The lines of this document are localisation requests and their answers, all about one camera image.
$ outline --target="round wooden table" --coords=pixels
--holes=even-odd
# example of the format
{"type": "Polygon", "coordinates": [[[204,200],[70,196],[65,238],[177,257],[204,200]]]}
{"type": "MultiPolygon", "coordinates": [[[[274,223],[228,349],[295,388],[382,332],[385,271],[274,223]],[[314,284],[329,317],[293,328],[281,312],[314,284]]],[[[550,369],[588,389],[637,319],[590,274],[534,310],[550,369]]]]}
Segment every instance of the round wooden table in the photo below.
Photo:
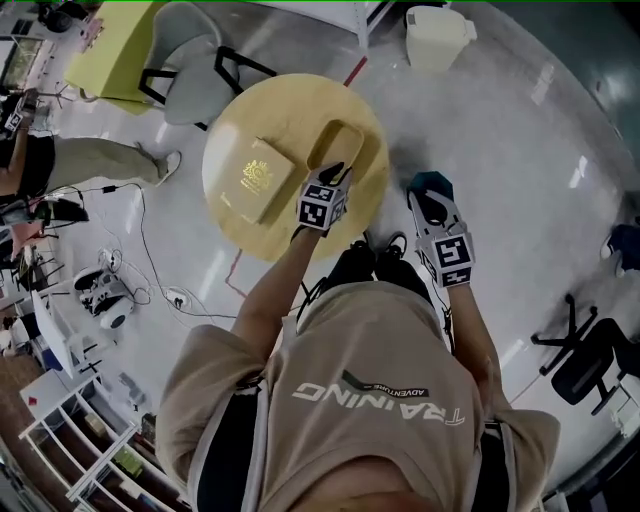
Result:
{"type": "Polygon", "coordinates": [[[353,163],[353,182],[346,215],[321,240],[314,259],[349,246],[371,222],[387,186],[389,151],[371,108],[352,90],[317,75],[281,75],[260,82],[222,112],[209,131],[202,161],[202,180],[211,218],[225,235],[256,258],[275,261],[289,246],[297,227],[296,202],[307,179],[307,157],[328,121],[339,119],[364,134],[353,163]],[[291,160],[295,170],[269,205],[259,224],[250,224],[214,193],[225,169],[233,132],[259,137],[291,160]]]}

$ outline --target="gray chair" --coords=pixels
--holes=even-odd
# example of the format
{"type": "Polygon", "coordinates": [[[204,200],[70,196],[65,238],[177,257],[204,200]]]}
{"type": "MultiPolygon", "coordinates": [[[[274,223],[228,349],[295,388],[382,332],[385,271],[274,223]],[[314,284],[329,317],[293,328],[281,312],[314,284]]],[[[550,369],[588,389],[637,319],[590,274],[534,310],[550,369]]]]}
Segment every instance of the gray chair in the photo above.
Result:
{"type": "Polygon", "coordinates": [[[207,124],[243,92],[238,82],[239,65],[252,67],[269,76],[276,75],[275,71],[224,46],[216,23],[197,6],[170,2],[154,17],[151,51],[138,88],[164,105],[168,124],[193,123],[206,130],[207,124]],[[196,38],[206,41],[210,51],[195,56],[180,70],[163,69],[171,54],[196,38]],[[148,85],[153,77],[173,79],[166,96],[148,85]]]}

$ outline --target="cabinet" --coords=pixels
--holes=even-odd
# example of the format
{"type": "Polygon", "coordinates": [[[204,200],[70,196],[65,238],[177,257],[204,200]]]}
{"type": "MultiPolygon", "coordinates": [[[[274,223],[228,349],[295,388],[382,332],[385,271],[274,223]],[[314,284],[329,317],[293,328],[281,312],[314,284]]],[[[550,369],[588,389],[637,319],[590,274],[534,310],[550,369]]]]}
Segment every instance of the cabinet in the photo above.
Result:
{"type": "Polygon", "coordinates": [[[67,490],[92,512],[189,512],[161,470],[139,424],[111,406],[100,374],[70,391],[32,423],[26,440],[67,490]]]}

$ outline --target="gold emblem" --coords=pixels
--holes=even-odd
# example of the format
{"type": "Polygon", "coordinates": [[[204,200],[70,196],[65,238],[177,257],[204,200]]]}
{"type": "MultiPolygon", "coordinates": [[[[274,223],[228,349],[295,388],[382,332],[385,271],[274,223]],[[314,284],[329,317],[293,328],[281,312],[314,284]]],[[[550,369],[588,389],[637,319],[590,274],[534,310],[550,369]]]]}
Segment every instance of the gold emblem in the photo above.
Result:
{"type": "Polygon", "coordinates": [[[273,173],[269,171],[267,162],[263,162],[262,160],[247,162],[242,173],[244,174],[244,178],[240,180],[240,183],[257,196],[265,190],[269,190],[269,187],[271,187],[273,173]]]}

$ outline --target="black office chair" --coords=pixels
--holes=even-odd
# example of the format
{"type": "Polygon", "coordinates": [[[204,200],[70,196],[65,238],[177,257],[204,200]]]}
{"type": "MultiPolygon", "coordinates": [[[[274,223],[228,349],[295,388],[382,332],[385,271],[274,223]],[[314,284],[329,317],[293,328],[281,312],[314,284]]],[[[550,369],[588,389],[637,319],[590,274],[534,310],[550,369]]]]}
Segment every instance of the black office chair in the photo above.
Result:
{"type": "Polygon", "coordinates": [[[615,320],[605,318],[596,323],[575,347],[573,354],[551,378],[551,385],[571,405],[581,402],[594,388],[598,388],[600,403],[591,411],[595,416],[618,389],[631,398],[620,382],[627,374],[640,377],[640,344],[631,343],[615,320]],[[613,363],[614,351],[620,373],[618,383],[607,390],[602,377],[613,363]]]}
{"type": "Polygon", "coordinates": [[[574,350],[578,344],[581,344],[582,336],[587,332],[591,324],[598,316],[598,308],[592,306],[589,309],[590,316],[587,321],[582,324],[582,327],[578,329],[576,326],[576,301],[573,298],[573,295],[567,294],[564,297],[564,300],[567,304],[569,304],[569,333],[567,337],[564,339],[553,339],[553,340],[541,340],[538,338],[537,334],[531,336],[531,342],[534,345],[543,345],[547,347],[561,347],[560,352],[556,354],[550,364],[546,366],[540,367],[540,375],[548,375],[560,362],[571,352],[574,350]]]}

